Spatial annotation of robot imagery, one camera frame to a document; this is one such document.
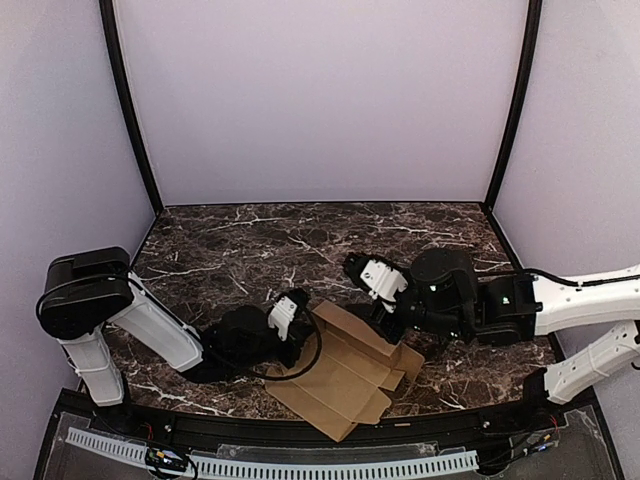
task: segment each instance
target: lavender wall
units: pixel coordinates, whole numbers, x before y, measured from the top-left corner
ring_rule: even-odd
[[[580,274],[640,263],[640,6],[545,0],[497,217],[526,266]],[[567,354],[606,326],[562,332]],[[640,375],[596,391],[628,479],[640,479]]]
[[[60,387],[75,386],[33,309],[56,256],[152,221],[97,1],[0,2],[0,479],[31,478]]]
[[[163,198],[482,199],[526,4],[118,0]]]

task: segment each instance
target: black vertical pole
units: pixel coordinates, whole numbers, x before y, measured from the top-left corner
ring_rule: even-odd
[[[131,91],[129,90],[127,74],[124,69],[124,61],[122,59],[122,50],[120,49],[120,39],[118,38],[118,28],[116,26],[115,12],[113,10],[113,0],[100,0],[100,12],[102,14],[104,38],[107,42],[107,51],[109,52],[109,60],[111,62],[111,71],[113,72],[113,80],[115,81],[118,98],[120,99],[122,115],[127,126],[127,131],[129,132],[129,139],[131,141],[131,146],[133,147],[136,162],[138,163],[138,169],[140,170],[142,181],[144,182],[145,189],[147,190],[151,206],[157,216],[162,213],[164,205],[160,198],[158,185],[153,177],[149,157],[147,156],[147,151],[145,150],[144,142],[142,141],[138,118],[133,107]]]
[[[500,187],[504,180],[504,174],[507,171],[507,164],[511,156],[513,142],[518,131],[518,123],[522,114],[522,106],[527,94],[527,85],[529,84],[529,75],[531,74],[531,66],[533,65],[533,54],[536,49],[536,39],[538,37],[538,27],[540,25],[540,14],[542,13],[542,0],[529,0],[529,10],[527,12],[527,23],[524,29],[524,40],[522,42],[522,52],[520,53],[520,65],[518,66],[518,74],[516,76],[516,84],[513,89],[513,97],[511,98],[511,107],[507,116],[507,124],[502,136],[502,143],[498,152],[498,159],[493,170],[489,190],[484,200],[486,208],[490,211],[496,204]]]

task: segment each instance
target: cardboard flap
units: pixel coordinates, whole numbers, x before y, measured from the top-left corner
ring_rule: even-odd
[[[405,378],[411,383],[415,382],[422,365],[424,365],[424,357],[404,343],[401,343],[400,359],[396,364],[396,368],[405,372]]]
[[[384,382],[380,384],[380,388],[393,392],[398,388],[402,377],[404,377],[404,372],[402,370],[391,370],[389,375],[387,375],[387,378],[384,379]]]
[[[293,382],[267,382],[266,389],[292,412],[336,442],[342,441],[357,425],[313,398]]]
[[[384,411],[391,406],[391,399],[380,390],[371,395],[371,398],[354,419],[358,423],[376,425]]]
[[[322,336],[322,342],[323,355],[331,357],[344,368],[376,386],[382,385],[391,373],[389,367],[353,348],[333,332],[327,331]]]
[[[344,338],[349,345],[387,367],[395,367],[400,357],[398,345],[388,343],[362,319],[326,300],[313,314],[328,325],[328,331]]]
[[[375,425],[391,399],[380,388],[395,390],[407,375],[414,381],[424,357],[404,344],[391,345],[363,320],[329,302],[314,310],[322,325],[322,352],[306,374],[285,382],[266,382],[272,396],[335,440],[358,423]],[[291,374],[309,364],[316,339],[305,344]],[[270,374],[276,374],[272,367]]]

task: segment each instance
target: wire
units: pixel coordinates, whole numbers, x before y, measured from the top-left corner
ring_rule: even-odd
[[[574,287],[574,288],[584,288],[584,287],[597,287],[599,285],[605,285],[609,283],[618,283],[618,282],[627,282],[629,280],[639,280],[640,274],[637,275],[627,275],[625,277],[615,277],[615,278],[602,278],[599,280],[588,280],[586,282],[576,282],[575,280],[569,280],[566,278],[559,277],[554,275],[553,273],[546,272],[539,268],[523,268],[520,270],[499,270],[495,272],[476,272],[477,276],[482,277],[502,277],[506,275],[517,275],[519,273],[525,273],[529,275],[538,275],[539,277],[544,277],[552,282],[559,283],[560,285],[564,285],[566,287]]]
[[[127,442],[130,442],[131,440],[138,440],[138,441],[140,440],[137,437],[132,437],[131,435],[129,435],[127,433],[121,432],[118,429],[113,428],[111,425],[109,425],[109,422],[107,422],[103,417],[98,415],[95,411],[93,411],[92,413],[93,413],[94,418],[97,418],[98,420],[100,420],[100,422],[102,422],[102,424],[105,427],[107,427],[107,429],[110,430],[111,433],[114,433],[115,435],[119,435],[121,437],[127,438]],[[198,480],[198,466],[195,464],[195,462],[193,460],[191,460],[191,456],[190,455],[188,455],[186,453],[181,453],[179,451],[176,451],[175,447],[172,447],[171,445],[167,445],[166,443],[162,443],[162,442],[158,442],[158,441],[154,440],[153,439],[153,427],[148,422],[144,422],[144,423],[140,424],[140,427],[138,427],[138,430],[141,427],[146,427],[149,430],[149,433],[147,435],[147,448],[149,448],[149,445],[156,445],[157,447],[172,451],[173,453],[178,455],[182,460],[186,460],[187,462],[189,462],[189,464],[191,465],[191,468],[193,468],[193,477],[191,477],[190,480]],[[175,478],[173,475],[164,474],[163,472],[160,472],[157,468],[154,468],[153,471],[156,474],[157,478],[161,478],[161,479]]]
[[[490,460],[486,460],[482,463],[480,463],[481,467],[490,467],[492,466],[492,464],[496,461],[496,460],[500,460],[502,457],[509,455],[510,453],[512,453],[516,448],[522,446],[526,441],[528,441],[531,436],[533,435],[533,432],[529,432],[528,435],[525,435],[522,439],[518,440],[516,443],[514,443],[511,448],[509,448],[508,450],[502,452],[500,455],[498,455],[497,457],[493,457]]]
[[[56,285],[55,287],[44,292],[36,302],[36,317],[38,318],[38,320],[42,321],[42,304],[54,293],[59,292],[64,288],[75,287],[85,283],[93,282],[95,280],[124,280],[125,282],[133,283],[136,287],[143,290],[142,286],[138,282],[136,282],[133,279],[130,279],[128,275],[123,275],[119,273],[97,273],[95,275],[88,275],[86,277],[76,278],[74,280],[70,280],[68,282],[64,282],[59,285]]]
[[[36,317],[38,318],[38,320],[42,321],[42,304],[49,298],[50,295],[52,295],[52,294],[54,294],[54,293],[56,293],[56,292],[58,292],[58,291],[60,291],[60,290],[62,290],[64,288],[78,286],[78,285],[82,285],[82,284],[85,284],[85,283],[93,282],[93,281],[96,281],[96,280],[123,280],[123,281],[126,281],[126,282],[134,285],[141,292],[145,292],[146,298],[151,300],[158,308],[160,308],[162,311],[164,311],[169,316],[171,316],[171,318],[173,318],[173,320],[176,323],[180,324],[181,326],[186,325],[186,323],[184,323],[182,320],[180,320],[171,310],[169,310],[157,298],[155,298],[151,294],[146,295],[146,292],[147,292],[146,289],[140,283],[136,282],[131,277],[129,277],[129,275],[111,274],[111,273],[99,273],[99,274],[95,274],[95,275],[89,275],[89,276],[86,276],[86,277],[83,277],[83,278],[77,278],[77,279],[71,280],[69,282],[61,283],[60,285],[56,285],[55,287],[51,288],[50,290],[48,290],[44,294],[42,294],[42,296],[38,299],[38,302],[36,303]],[[281,376],[281,377],[274,377],[274,376],[271,376],[271,375],[264,375],[262,373],[256,372],[255,370],[252,370],[250,368],[241,367],[239,365],[234,364],[233,362],[230,362],[229,360],[227,360],[226,358],[224,358],[223,356],[221,356],[217,352],[215,352],[212,348],[209,348],[207,350],[207,353],[211,354],[212,357],[214,357],[216,360],[218,360],[223,365],[226,365],[227,367],[233,368],[234,370],[238,370],[238,371],[242,372],[243,374],[245,374],[247,376],[259,378],[261,380],[266,380],[266,381],[270,381],[270,382],[284,382],[284,381],[287,381],[287,380],[293,380],[293,379],[299,378],[302,375],[304,375],[305,373],[308,373],[318,363],[318,360],[320,359],[320,355],[322,353],[322,332],[320,331],[320,326],[318,325],[318,322],[316,322],[316,320],[313,318],[313,316],[311,315],[311,313],[309,312],[307,307],[301,307],[301,308],[302,308],[302,312],[305,314],[305,316],[307,317],[307,319],[311,322],[311,325],[313,326],[313,330],[314,330],[315,336],[316,336],[316,352],[315,352],[313,358],[311,359],[311,361],[309,362],[309,364],[306,365],[302,370],[300,370],[300,371],[298,371],[296,373],[293,373],[291,375]],[[200,342],[200,338],[197,335],[195,335],[191,330],[186,329],[186,328],[184,330],[187,332],[187,334],[193,336],[198,342]]]
[[[307,319],[311,322],[311,325],[313,326],[313,330],[315,332],[316,342],[317,343],[316,343],[316,351],[315,351],[315,354],[314,354],[313,358],[299,372],[292,373],[291,375],[284,375],[284,376],[281,376],[281,377],[274,377],[274,376],[271,376],[271,375],[264,375],[262,373],[256,372],[255,370],[252,370],[250,368],[246,368],[246,367],[241,367],[239,365],[235,365],[234,363],[230,362],[226,358],[224,358],[221,355],[219,355],[218,353],[216,353],[213,349],[209,349],[208,352],[216,360],[218,360],[220,363],[226,365],[227,367],[233,368],[235,370],[238,370],[238,371],[244,373],[245,375],[248,375],[248,376],[251,376],[251,377],[255,377],[255,378],[259,378],[261,380],[266,380],[266,381],[269,381],[269,382],[284,382],[284,381],[287,381],[287,380],[293,380],[295,378],[299,378],[302,375],[304,375],[305,373],[309,372],[313,367],[315,367],[315,365],[318,363],[318,360],[320,359],[320,354],[322,353],[322,332],[320,331],[320,326],[318,325],[318,322],[316,322],[316,320],[313,318],[313,316],[311,315],[311,312],[309,312],[309,309],[307,307],[302,307],[302,311],[304,312],[305,316],[307,317]]]
[[[525,448],[524,451],[512,458],[507,458],[501,462],[498,462],[498,460],[500,460],[502,457],[509,455],[509,454],[513,454],[515,453],[515,450],[522,446],[525,442],[528,442],[531,437],[536,433],[535,431],[531,431],[529,432],[527,435],[525,435],[522,439],[520,439],[519,441],[517,441],[516,443],[513,444],[513,446],[511,446],[511,448],[509,448],[508,450],[502,452],[502,454],[493,457],[490,460],[485,460],[484,462],[480,463],[480,467],[490,467],[490,468],[498,468],[498,467],[506,467],[507,465],[511,465],[513,462],[515,462],[516,460],[520,460],[523,457],[526,457],[527,455],[532,455],[534,453],[538,453],[539,451],[542,450],[536,450],[536,447],[539,447],[541,445],[543,445],[545,442],[549,441],[549,439],[551,438],[552,435],[557,435],[558,439],[560,439],[560,429],[558,426],[558,421],[556,420],[556,417],[554,417],[553,415],[549,415],[549,418],[551,420],[551,423],[553,423],[554,426],[554,431],[552,434],[545,434],[542,435],[538,440],[536,440],[530,447]]]

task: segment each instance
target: white cable carrier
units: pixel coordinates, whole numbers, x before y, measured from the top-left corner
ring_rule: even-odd
[[[109,438],[99,433],[69,428],[66,443],[106,458],[147,469],[147,447],[141,443]],[[295,465],[223,460],[197,454],[190,455],[202,479],[266,480],[418,480],[478,469],[475,451],[438,457],[352,465]],[[193,469],[184,474],[193,476]]]

